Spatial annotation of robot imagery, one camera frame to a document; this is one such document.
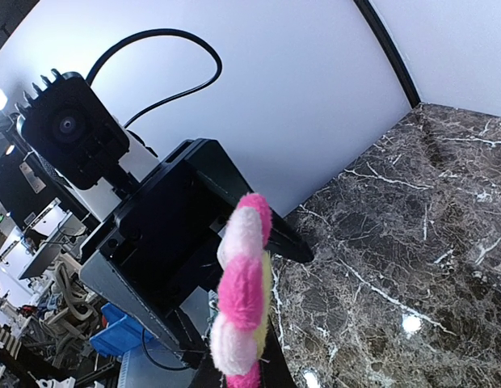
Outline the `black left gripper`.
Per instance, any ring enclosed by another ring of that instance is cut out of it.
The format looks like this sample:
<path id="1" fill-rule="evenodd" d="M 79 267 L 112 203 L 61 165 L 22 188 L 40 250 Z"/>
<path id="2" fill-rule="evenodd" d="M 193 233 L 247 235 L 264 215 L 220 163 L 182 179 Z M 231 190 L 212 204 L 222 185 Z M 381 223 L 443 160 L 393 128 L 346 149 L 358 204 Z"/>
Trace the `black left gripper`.
<path id="1" fill-rule="evenodd" d="M 80 281 L 136 319 L 141 339 L 197 368 L 206 349 L 206 292 L 215 289 L 219 231 L 235 209 L 261 220 L 263 247 L 297 263 L 308 243 L 251 187 L 218 141 L 185 141 L 82 248 Z"/>

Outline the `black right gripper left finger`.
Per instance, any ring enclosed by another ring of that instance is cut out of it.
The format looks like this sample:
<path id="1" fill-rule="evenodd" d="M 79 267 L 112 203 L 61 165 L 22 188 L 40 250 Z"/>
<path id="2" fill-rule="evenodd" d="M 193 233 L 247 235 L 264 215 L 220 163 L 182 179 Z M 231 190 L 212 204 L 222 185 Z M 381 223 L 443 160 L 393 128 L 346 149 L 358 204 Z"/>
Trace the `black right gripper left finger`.
<path id="1" fill-rule="evenodd" d="M 227 388 L 227 381 L 221 371 L 213 364 L 210 351 L 202 357 L 199 368 L 188 388 Z"/>

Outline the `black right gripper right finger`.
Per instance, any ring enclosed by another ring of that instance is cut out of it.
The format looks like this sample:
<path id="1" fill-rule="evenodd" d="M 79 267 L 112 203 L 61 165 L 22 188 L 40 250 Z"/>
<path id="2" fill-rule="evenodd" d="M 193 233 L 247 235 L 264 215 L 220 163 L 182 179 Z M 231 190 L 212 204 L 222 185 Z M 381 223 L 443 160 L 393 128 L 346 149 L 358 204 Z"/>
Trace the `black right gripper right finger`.
<path id="1" fill-rule="evenodd" d="M 297 388 L 288 369 L 272 323 L 267 324 L 265 349 L 259 362 L 261 382 L 264 388 Z"/>

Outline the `pink flower brooch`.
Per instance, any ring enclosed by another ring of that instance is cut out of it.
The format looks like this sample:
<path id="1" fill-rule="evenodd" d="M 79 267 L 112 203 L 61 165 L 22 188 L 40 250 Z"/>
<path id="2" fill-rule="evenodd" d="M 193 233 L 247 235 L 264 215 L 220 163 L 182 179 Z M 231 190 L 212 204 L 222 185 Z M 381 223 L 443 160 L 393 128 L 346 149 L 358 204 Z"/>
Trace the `pink flower brooch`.
<path id="1" fill-rule="evenodd" d="M 210 334 L 214 366 L 228 387 L 259 387 L 272 296 L 272 263 L 261 220 L 251 207 L 235 209 L 217 248 L 223 274 Z"/>

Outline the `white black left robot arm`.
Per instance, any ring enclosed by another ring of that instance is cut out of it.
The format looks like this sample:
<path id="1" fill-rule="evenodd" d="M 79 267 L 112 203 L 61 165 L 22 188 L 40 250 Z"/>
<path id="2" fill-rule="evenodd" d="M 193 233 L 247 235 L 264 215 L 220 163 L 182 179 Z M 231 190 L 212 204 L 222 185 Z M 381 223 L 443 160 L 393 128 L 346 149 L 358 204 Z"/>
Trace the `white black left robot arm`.
<path id="1" fill-rule="evenodd" d="M 306 262 L 302 239 L 253 192 L 215 140 L 159 161 L 110 116 L 75 108 L 1 116 L 2 130 L 65 181 L 98 221 L 82 244 L 81 281 L 195 365 L 204 345 L 182 311 L 198 288 L 218 314 L 208 349 L 223 374 L 248 374 L 265 349 L 270 254 Z"/>

